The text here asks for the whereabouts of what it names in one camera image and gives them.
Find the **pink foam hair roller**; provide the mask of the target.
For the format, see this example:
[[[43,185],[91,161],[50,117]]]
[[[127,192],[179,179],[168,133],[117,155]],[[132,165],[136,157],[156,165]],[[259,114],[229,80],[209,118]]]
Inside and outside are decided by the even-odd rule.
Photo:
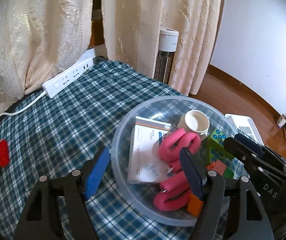
[[[190,201],[192,192],[183,171],[160,183],[160,188],[153,200],[154,207],[160,211],[176,211]]]
[[[177,173],[182,169],[179,161],[180,150],[187,147],[192,154],[195,154],[200,149],[201,143],[197,133],[178,128],[162,141],[158,154],[160,159],[167,163],[170,171]]]

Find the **green blue dotted block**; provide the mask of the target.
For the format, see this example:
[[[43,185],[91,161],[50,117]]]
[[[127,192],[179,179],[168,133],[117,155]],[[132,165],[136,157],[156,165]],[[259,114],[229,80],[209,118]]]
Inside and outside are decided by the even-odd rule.
[[[212,140],[211,138],[206,142],[206,164],[210,164],[217,160],[227,164],[228,161],[232,161],[234,159],[234,156],[224,149],[223,142],[223,140]]]
[[[209,143],[219,144],[219,145],[223,146],[223,142],[226,138],[227,138],[227,135],[223,131],[221,131],[220,129],[216,128],[207,137],[207,141]]]

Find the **pink green toy block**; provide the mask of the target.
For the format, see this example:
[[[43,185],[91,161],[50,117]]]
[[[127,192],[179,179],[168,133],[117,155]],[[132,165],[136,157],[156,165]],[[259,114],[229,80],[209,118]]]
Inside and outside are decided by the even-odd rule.
[[[220,160],[216,160],[211,162],[209,165],[206,166],[208,170],[214,170],[215,172],[219,173],[224,178],[231,178],[233,179],[234,173],[227,168],[227,166],[222,163]]]

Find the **white tower heater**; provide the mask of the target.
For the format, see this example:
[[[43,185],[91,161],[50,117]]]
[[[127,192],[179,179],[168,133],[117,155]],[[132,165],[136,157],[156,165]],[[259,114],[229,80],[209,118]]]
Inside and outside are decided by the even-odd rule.
[[[179,32],[174,29],[161,28],[158,54],[155,63],[154,79],[168,84],[174,54],[177,49]]]

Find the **orange toy brick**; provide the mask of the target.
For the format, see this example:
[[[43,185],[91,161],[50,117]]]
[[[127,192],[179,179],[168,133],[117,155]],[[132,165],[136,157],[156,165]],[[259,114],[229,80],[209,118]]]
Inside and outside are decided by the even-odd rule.
[[[202,202],[198,197],[195,195],[191,194],[190,195],[190,200],[187,205],[187,212],[194,217],[198,217],[199,214],[201,213],[201,210],[203,208],[204,202]]]

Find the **white power strip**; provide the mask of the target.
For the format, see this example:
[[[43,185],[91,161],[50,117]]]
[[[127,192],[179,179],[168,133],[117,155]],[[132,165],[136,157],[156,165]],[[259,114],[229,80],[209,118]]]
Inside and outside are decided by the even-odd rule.
[[[59,92],[63,91],[70,84],[76,81],[86,70],[93,65],[93,58],[87,58],[77,61],[72,66],[65,69],[63,72],[52,77],[42,84],[42,88],[46,96],[53,98]]]

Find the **blue plaid tablecloth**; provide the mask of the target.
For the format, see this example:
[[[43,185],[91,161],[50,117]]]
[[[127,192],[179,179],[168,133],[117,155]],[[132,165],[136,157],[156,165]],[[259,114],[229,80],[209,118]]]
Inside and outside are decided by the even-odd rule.
[[[64,177],[82,168],[101,146],[111,147],[122,118],[138,104],[175,89],[118,61],[90,67],[53,99],[41,98],[0,122],[10,164],[0,176],[0,234],[13,239],[27,198],[42,175]],[[188,239],[192,228],[166,226],[134,210],[121,196],[111,164],[86,202],[100,239]]]

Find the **red toy brick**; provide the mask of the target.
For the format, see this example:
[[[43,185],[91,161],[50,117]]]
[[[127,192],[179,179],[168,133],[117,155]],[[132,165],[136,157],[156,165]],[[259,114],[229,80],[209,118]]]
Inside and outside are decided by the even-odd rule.
[[[4,139],[0,141],[0,167],[6,167],[10,163],[8,142]]]

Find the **clear plastic bowl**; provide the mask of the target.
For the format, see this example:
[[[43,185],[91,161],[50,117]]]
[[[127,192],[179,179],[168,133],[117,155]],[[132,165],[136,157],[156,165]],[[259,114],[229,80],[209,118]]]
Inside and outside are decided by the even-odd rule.
[[[186,209],[169,212],[156,209],[153,205],[153,198],[160,191],[157,185],[128,183],[131,136],[137,116],[166,122],[171,128],[176,128],[180,117],[189,110],[199,110],[208,117],[210,133],[218,129],[227,137],[234,137],[238,132],[220,111],[207,103],[185,96],[161,96],[139,104],[125,115],[116,129],[110,151],[114,177],[123,199],[143,216],[170,226],[194,226],[196,218],[192,217]]]

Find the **white slotted plastic basket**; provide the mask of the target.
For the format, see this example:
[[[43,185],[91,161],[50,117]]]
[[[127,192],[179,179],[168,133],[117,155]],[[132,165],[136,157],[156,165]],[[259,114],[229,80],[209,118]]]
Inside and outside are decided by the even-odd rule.
[[[247,137],[261,145],[264,145],[255,123],[249,116],[226,113],[225,117],[233,124],[234,127],[240,130]]]

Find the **white medicine box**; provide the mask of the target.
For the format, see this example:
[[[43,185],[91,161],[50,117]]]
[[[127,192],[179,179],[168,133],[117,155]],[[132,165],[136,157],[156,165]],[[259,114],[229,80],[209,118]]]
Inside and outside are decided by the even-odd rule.
[[[170,178],[172,168],[159,157],[159,147],[171,134],[172,125],[137,116],[131,132],[127,182],[161,183]]]

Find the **cream patterned curtain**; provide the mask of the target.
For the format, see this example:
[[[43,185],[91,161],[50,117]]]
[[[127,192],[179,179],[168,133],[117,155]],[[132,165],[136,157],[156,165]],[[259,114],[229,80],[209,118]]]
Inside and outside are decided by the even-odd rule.
[[[200,89],[223,0],[101,0],[107,56],[153,77],[163,27],[179,40],[169,85]],[[91,38],[93,0],[0,0],[0,114],[75,63]]]

